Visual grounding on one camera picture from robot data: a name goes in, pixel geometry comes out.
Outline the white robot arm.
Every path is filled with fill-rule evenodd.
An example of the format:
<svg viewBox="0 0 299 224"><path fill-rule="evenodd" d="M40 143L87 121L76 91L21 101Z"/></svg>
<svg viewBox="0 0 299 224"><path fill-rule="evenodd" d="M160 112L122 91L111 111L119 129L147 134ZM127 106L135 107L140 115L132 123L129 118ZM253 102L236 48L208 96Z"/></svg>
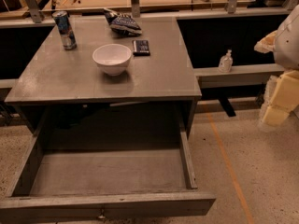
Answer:
<svg viewBox="0 0 299 224"><path fill-rule="evenodd" d="M259 127L267 132L280 126L299 106L299 5L276 31L258 41L254 49L272 52L276 64L285 71L271 76L265 86L259 114Z"/></svg>

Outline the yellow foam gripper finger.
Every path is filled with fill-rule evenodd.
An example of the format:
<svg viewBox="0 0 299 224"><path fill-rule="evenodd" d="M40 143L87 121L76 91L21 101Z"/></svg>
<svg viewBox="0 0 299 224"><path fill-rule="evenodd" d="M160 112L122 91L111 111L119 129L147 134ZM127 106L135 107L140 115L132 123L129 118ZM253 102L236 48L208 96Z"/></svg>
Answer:
<svg viewBox="0 0 299 224"><path fill-rule="evenodd" d="M258 126L272 132L299 106L299 71L290 70L266 83Z"/></svg>

